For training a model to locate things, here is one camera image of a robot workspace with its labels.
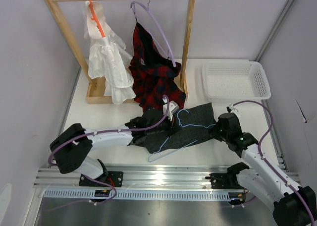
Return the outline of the light blue wire hanger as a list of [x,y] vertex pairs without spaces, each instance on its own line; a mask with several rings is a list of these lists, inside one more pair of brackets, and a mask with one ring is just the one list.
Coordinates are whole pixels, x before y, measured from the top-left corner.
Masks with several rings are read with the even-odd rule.
[[[180,114],[181,112],[190,113],[190,111],[187,110],[187,109],[181,109],[181,110],[179,110],[178,113],[176,114],[176,118],[177,118],[177,120],[178,120],[178,126],[180,126],[181,128],[186,128],[186,127],[200,127],[200,128],[204,128],[204,129],[209,130],[209,129],[211,129],[212,127],[215,126],[215,123],[212,123],[212,124],[210,124],[210,125],[191,124],[191,123],[183,125],[182,122],[181,122],[181,119],[180,119],[180,117],[179,117],[179,114]],[[160,146],[160,148],[159,148],[158,151],[154,152],[153,154],[151,154],[151,155],[147,158],[148,163],[152,163],[152,162],[155,162],[155,161],[157,161],[157,160],[160,160],[160,159],[162,159],[162,158],[164,158],[164,157],[167,157],[168,155],[171,155],[171,154],[173,154],[173,153],[176,153],[176,152],[182,150],[183,148],[186,148],[186,147],[189,147],[189,146],[194,145],[194,143],[196,143],[196,142],[198,141],[198,140],[195,140],[195,141],[193,141],[193,142],[191,142],[191,143],[189,143],[189,144],[187,144],[187,145],[184,145],[183,147],[181,147],[181,148],[179,148],[179,149],[176,149],[176,150],[173,151],[173,152],[169,152],[169,153],[167,153],[167,154],[165,154],[165,155],[159,156],[158,158],[155,158],[155,159],[152,159],[152,160],[151,160],[151,157],[152,157],[152,156],[155,156],[156,154],[159,154],[159,153],[162,151],[162,148],[163,148],[163,146],[166,144],[166,142],[168,141],[168,139],[169,139],[169,137],[167,137],[167,138],[165,139],[165,141],[161,144],[161,146]]]

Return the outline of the dark grey dotted skirt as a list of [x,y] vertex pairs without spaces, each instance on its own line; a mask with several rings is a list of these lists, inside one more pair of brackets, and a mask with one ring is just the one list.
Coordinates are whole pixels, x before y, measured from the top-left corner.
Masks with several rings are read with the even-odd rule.
[[[181,112],[179,114],[183,125],[189,123],[201,125],[210,125],[212,123],[216,124],[216,120],[214,119],[213,115],[213,106],[211,103],[199,105],[188,110],[190,111],[190,113]],[[173,114],[173,117],[175,118],[174,128],[176,129],[173,135],[168,136],[165,132],[149,135],[148,130],[135,132],[133,131],[133,139],[130,145],[144,147],[150,154],[153,154],[154,152],[159,150],[161,144],[165,141],[167,137],[169,137],[169,139],[163,146],[162,151],[168,149],[179,149],[195,140],[198,141],[194,143],[194,145],[204,143],[212,139],[209,133],[212,128],[207,130],[200,127],[181,128],[180,126],[178,126],[178,120],[176,118],[176,114],[178,113],[178,111]]]

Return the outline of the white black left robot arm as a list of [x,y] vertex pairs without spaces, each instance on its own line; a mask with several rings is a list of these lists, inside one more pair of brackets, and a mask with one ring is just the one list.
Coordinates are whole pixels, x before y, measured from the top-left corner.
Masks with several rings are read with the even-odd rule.
[[61,174],[78,172],[96,186],[107,182],[107,170],[101,160],[89,157],[91,151],[139,144],[145,137],[166,132],[171,128],[172,111],[150,109],[117,129],[91,130],[81,124],[71,125],[51,144],[49,164]]

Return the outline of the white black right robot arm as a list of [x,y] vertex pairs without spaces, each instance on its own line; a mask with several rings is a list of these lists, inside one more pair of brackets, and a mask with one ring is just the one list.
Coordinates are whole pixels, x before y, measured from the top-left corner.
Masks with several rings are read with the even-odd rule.
[[302,187],[276,166],[264,154],[260,142],[252,134],[242,131],[236,114],[221,114],[210,135],[225,142],[242,159],[227,169],[223,179],[212,178],[212,184],[251,191],[272,212],[279,226],[315,225],[315,192],[309,186]]

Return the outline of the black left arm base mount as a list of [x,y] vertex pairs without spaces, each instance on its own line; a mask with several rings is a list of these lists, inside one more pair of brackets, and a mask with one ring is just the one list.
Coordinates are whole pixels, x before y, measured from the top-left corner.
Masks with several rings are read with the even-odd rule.
[[[109,171],[108,175],[101,175],[96,179],[98,182],[109,184],[113,187],[121,187],[123,182],[123,172],[122,171]],[[84,175],[80,176],[79,186],[87,186],[87,187],[105,187],[104,184],[97,183],[87,179]]]

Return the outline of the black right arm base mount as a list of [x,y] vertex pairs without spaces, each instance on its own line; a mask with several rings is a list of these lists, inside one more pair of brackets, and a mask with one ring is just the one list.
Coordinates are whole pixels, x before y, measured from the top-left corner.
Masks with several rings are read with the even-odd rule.
[[209,180],[212,189],[244,189],[238,183],[236,175],[231,173],[211,173],[205,179]]

